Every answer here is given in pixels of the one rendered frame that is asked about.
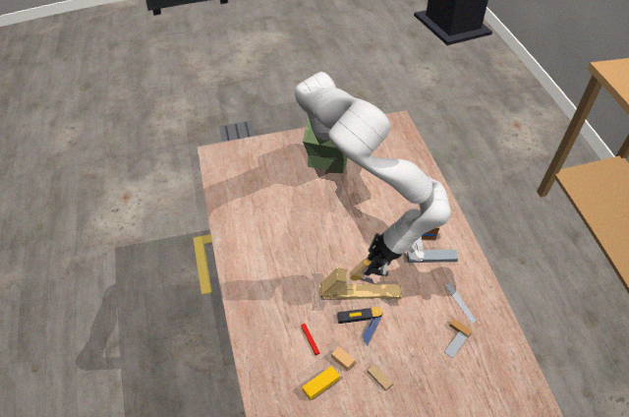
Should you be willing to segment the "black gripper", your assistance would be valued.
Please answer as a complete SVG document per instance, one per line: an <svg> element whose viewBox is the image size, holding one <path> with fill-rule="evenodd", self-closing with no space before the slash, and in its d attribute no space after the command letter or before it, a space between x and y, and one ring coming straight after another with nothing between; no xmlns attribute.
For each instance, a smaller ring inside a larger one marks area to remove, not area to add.
<svg viewBox="0 0 629 417"><path fill-rule="evenodd" d="M384 243L383 233L376 233L372 240L372 243L369 247L370 254L368 254L368 257L366 258L366 260L372 262L362 271L363 275L369 276L371 273L376 275L388 276L388 271L386 271L387 266L390 265L391 261L398 259L404 254L396 254L390 251ZM373 248L373 246L375 247Z"/></svg>

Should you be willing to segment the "red rectangular bar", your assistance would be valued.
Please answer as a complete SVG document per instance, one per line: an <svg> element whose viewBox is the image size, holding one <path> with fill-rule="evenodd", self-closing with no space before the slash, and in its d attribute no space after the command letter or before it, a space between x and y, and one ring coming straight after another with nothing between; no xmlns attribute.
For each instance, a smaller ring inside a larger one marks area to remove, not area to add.
<svg viewBox="0 0 629 417"><path fill-rule="evenodd" d="M313 338L312 338L312 336L311 336L311 334L310 334L306 324L302 324L301 327L302 327L302 329L303 329L303 331L304 331L304 333L305 333L305 335L306 335L306 337L307 337L307 339L308 339L308 341L309 341L309 343L310 343L310 345L311 345L311 347L312 347L312 349L314 351L314 354L315 355L319 354L319 351L318 351L318 349L317 349L317 347L315 345L315 342L314 342L314 340L313 340Z"/></svg>

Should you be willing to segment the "yellow rectangular block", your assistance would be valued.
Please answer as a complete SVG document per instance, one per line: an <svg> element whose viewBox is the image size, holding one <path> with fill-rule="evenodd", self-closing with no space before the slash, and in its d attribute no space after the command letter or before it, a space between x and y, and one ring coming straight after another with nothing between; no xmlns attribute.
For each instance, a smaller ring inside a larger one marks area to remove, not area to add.
<svg viewBox="0 0 629 417"><path fill-rule="evenodd" d="M339 379L340 375L331 366L310 382L302 386L302 391L309 400L312 400L327 388L338 382Z"/></svg>

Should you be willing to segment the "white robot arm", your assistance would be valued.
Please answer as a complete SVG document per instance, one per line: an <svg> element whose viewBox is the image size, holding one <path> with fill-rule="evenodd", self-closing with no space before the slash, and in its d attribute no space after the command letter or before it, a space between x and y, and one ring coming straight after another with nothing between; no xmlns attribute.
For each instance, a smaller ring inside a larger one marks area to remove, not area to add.
<svg viewBox="0 0 629 417"><path fill-rule="evenodd" d="M444 225L451 215L442 184L409 160L372 156L390 131L388 118L373 104L337 89L327 74L319 72L299 83L295 97L319 139L331 140L343 154L406 200L420 204L421 210L411 208L390 225L383 240L390 251L403 254L408 250L421 261L425 257L422 235Z"/></svg>

